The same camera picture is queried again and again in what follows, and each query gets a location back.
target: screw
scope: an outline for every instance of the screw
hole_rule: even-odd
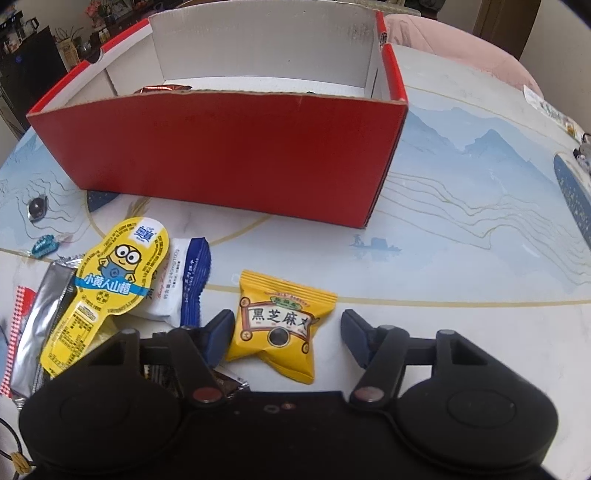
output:
[[[222,392],[213,387],[201,387],[193,392],[193,398],[201,403],[215,403],[222,397]]]
[[[384,397],[384,391],[377,387],[361,387],[353,392],[353,395],[357,400],[373,403],[380,401]]]
[[[279,413],[280,412],[280,408],[277,405],[265,405],[262,409],[264,411],[266,411],[267,413]]]

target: wall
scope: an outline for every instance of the wall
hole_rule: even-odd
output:
[[[84,27],[81,35],[88,40],[92,33],[92,21],[84,10],[89,3],[89,0],[18,0],[17,9],[22,10],[24,20],[37,17],[40,28],[49,26],[53,35],[58,27],[68,34],[72,27]]]
[[[440,22],[472,33],[482,0],[446,0],[437,14]]]
[[[520,62],[556,108],[591,131],[591,30],[559,0],[542,0]]]

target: red and white wrapper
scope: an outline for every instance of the red and white wrapper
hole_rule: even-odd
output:
[[[10,326],[10,337],[8,339],[8,352],[6,358],[6,368],[4,369],[4,377],[0,385],[0,395],[10,397],[10,377],[12,375],[12,367],[14,366],[14,357],[17,353],[18,341],[21,337],[22,328],[24,327],[23,319],[27,317],[36,293],[30,288],[19,285],[17,287],[17,296],[14,303],[14,310],[12,312],[12,322]]]

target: silver foil wrapper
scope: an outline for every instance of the silver foil wrapper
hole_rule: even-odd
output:
[[[41,281],[12,369],[10,388],[17,407],[22,407],[24,400],[43,384],[44,371],[39,364],[41,351],[76,294],[75,273],[75,269],[53,262]]]

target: picture frame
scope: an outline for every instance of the picture frame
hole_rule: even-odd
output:
[[[128,0],[115,0],[111,3],[111,11],[117,18],[131,12],[131,10],[132,7],[129,6]]]

